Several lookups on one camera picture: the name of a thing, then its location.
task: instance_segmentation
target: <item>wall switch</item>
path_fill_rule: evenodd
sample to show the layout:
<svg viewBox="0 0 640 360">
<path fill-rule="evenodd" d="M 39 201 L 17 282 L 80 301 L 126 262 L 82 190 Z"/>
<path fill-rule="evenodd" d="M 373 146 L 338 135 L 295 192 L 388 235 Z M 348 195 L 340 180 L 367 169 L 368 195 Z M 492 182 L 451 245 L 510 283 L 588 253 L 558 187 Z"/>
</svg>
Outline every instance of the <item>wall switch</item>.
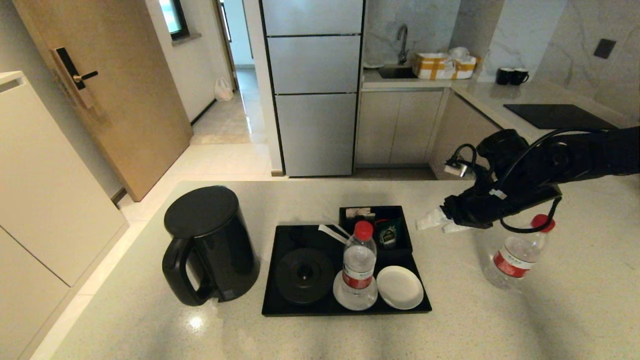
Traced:
<svg viewBox="0 0 640 360">
<path fill-rule="evenodd" d="M 615 45 L 616 45 L 615 41 L 601 38 L 600 42 L 598 43 L 598 47 L 596 47 L 595 53 L 593 53 L 593 56 L 597 56 L 603 59 L 608 59 Z"/>
</svg>

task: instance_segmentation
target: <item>kettle lid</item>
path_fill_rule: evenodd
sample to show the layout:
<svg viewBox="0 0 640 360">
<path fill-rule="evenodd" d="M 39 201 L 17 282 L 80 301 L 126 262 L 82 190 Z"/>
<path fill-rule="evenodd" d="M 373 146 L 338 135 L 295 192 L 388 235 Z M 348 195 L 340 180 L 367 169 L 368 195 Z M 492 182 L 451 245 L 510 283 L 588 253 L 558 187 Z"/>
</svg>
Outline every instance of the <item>kettle lid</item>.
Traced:
<svg viewBox="0 0 640 360">
<path fill-rule="evenodd" d="M 208 186 L 178 198 L 164 214 L 164 227 L 177 238 L 205 236 L 225 225 L 238 210 L 238 198 L 224 186 Z"/>
</svg>

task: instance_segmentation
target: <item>water bottle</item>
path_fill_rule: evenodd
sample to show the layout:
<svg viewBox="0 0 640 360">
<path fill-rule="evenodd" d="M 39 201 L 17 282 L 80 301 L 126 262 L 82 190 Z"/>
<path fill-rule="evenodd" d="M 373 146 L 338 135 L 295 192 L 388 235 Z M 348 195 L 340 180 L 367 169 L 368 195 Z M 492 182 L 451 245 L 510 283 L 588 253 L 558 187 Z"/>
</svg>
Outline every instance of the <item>water bottle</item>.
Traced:
<svg viewBox="0 0 640 360">
<path fill-rule="evenodd" d="M 353 235 L 344 246 L 340 279 L 333 282 L 333 295 L 349 310 L 369 309 L 378 299 L 378 285 L 373 277 L 376 266 L 376 242 L 373 225 L 368 221 L 356 223 Z"/>
<path fill-rule="evenodd" d="M 531 228 L 544 225 L 548 216 L 539 214 L 531 220 Z M 518 234 L 507 237 L 504 246 L 492 258 L 492 261 L 484 268 L 484 276 L 490 283 L 498 288 L 516 288 L 519 280 L 533 267 L 540 258 L 540 254 L 548 243 L 548 233 L 556 222 L 546 228 L 531 234 Z"/>
</svg>

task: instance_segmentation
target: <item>marble wall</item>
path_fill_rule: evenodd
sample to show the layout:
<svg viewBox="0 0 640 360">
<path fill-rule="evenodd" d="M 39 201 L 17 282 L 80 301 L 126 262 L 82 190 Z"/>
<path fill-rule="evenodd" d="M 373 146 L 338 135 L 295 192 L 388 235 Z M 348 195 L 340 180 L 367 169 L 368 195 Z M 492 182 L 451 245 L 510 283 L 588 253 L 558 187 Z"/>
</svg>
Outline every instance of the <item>marble wall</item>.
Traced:
<svg viewBox="0 0 640 360">
<path fill-rule="evenodd" d="M 462 0 L 451 47 L 463 46 L 482 59 L 489 51 L 504 0 Z"/>
<path fill-rule="evenodd" d="M 479 77 L 494 78 L 501 67 L 521 67 L 533 78 L 566 0 L 504 0 Z"/>
<path fill-rule="evenodd" d="M 397 32 L 408 26 L 410 53 L 446 51 L 458 16 L 460 0 L 369 0 L 364 59 L 397 63 L 401 42 Z"/>
<path fill-rule="evenodd" d="M 617 42 L 608 59 L 593 56 L 601 38 Z M 568 0 L 538 77 L 640 122 L 640 3 Z"/>
</svg>

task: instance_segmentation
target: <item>robotic arm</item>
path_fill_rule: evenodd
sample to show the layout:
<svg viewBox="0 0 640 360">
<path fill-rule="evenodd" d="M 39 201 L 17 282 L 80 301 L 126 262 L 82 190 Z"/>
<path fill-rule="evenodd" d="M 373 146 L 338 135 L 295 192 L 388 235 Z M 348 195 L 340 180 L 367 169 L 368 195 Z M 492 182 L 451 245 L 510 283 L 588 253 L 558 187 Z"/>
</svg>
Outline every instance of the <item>robotic arm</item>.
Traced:
<svg viewBox="0 0 640 360">
<path fill-rule="evenodd" d="M 584 134 L 560 135 L 577 131 Z M 458 156 L 464 147 L 474 153 L 471 162 Z M 488 160 L 489 169 L 476 164 L 477 155 Z M 477 148 L 462 145 L 445 163 L 445 171 L 459 176 L 467 168 L 475 172 L 476 182 L 460 195 L 445 199 L 440 207 L 447 218 L 479 229 L 500 220 L 510 231 L 533 233 L 547 224 L 539 229 L 516 229 L 503 218 L 554 200 L 550 222 L 562 199 L 558 184 L 639 173 L 640 127 L 555 130 L 531 145 L 515 130 L 502 130 L 485 138 Z"/>
</svg>

